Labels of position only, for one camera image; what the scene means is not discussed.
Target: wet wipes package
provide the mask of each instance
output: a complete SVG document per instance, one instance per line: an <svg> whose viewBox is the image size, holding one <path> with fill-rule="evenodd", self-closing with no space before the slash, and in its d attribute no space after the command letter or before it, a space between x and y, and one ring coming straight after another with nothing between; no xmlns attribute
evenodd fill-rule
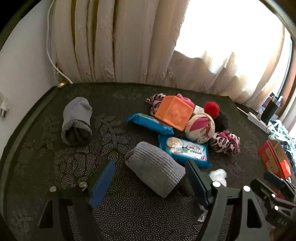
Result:
<svg viewBox="0 0 296 241"><path fill-rule="evenodd" d="M181 165L185 165L188 160L194 160L201 169L212 166L208 161L207 145L193 143L173 136L159 135L158 147Z"/></svg>
<svg viewBox="0 0 296 241"><path fill-rule="evenodd" d="M159 121L158 119L145 115L142 113L134 114L127 118L126 122L132 121L137 123L140 126L144 126L149 130L156 131L163 135L173 135L174 130L171 126L164 124L163 122Z"/></svg>

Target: metal screw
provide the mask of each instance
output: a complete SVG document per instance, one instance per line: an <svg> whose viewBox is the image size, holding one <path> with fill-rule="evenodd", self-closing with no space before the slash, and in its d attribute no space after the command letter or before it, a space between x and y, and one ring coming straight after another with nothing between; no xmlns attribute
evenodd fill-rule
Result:
<svg viewBox="0 0 296 241"><path fill-rule="evenodd" d="M218 187L221 186L221 183L218 182L218 181L214 181L214 182L213 182L213 186L218 188Z"/></svg>
<svg viewBox="0 0 296 241"><path fill-rule="evenodd" d="M52 187L49 189L50 192L55 192L56 190L57 190L57 188L56 188L55 186L52 186Z"/></svg>
<svg viewBox="0 0 296 241"><path fill-rule="evenodd" d="M80 182L79 183L79 187L81 187L81 188L85 188L87 186L87 182Z"/></svg>
<svg viewBox="0 0 296 241"><path fill-rule="evenodd" d="M244 189L246 192L251 191L251 188L250 188L249 186L244 186L243 189Z"/></svg>

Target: pink leopard print cloth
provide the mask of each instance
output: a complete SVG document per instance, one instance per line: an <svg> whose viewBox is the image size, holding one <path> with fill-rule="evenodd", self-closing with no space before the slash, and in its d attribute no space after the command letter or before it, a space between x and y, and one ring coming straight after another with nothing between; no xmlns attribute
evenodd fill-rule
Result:
<svg viewBox="0 0 296 241"><path fill-rule="evenodd" d="M160 93L152 95L150 99L146 99L146 103L152 105L150 115L155 116L155 113L157 112L158 107L160 106L164 97L165 95L163 93Z"/></svg>
<svg viewBox="0 0 296 241"><path fill-rule="evenodd" d="M210 147L215 152L224 152L227 155L236 155L240 152L240 138L230 133L230 131L216 132L209 140Z"/></svg>

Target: orange plastic cube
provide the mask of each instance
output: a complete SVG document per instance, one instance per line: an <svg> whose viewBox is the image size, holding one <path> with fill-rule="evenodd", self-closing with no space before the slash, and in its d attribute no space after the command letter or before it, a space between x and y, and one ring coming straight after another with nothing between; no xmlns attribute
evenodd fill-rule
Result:
<svg viewBox="0 0 296 241"><path fill-rule="evenodd" d="M165 96L155 113L155 117L183 131L192 113L193 108L177 96Z"/></svg>

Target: black textured surface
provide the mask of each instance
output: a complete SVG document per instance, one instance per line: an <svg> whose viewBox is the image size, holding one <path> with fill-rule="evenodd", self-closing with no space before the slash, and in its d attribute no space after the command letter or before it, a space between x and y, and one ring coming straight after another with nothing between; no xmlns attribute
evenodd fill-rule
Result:
<svg viewBox="0 0 296 241"><path fill-rule="evenodd" d="M241 153L229 158L209 150L213 166L207 172L225 169L227 186L234 188L263 178L264 166L257 150L267 134L252 125L228 97L136 84L65 86L38 116L12 162L6 183L4 218L18 240L30 240L33 222L51 186L64 188L86 180L106 158L115 161L116 175L93 215L107 241L195 240L202 225L197 221L201 211L196 199L178 192L162 199L124 163L124 155L138 142L157 145L157 133L125 123L134 113L149 113L145 100L154 93L181 93L199 106L206 101L217 102L229 117L230 131L241 138ZM93 139L82 148L68 147L60 137L64 107L77 96L87 98L93 108ZM175 136L185 137L179 131L175 131ZM69 211L75 239L82 240L75 215ZM228 207L219 240L225 240L230 217Z"/></svg>

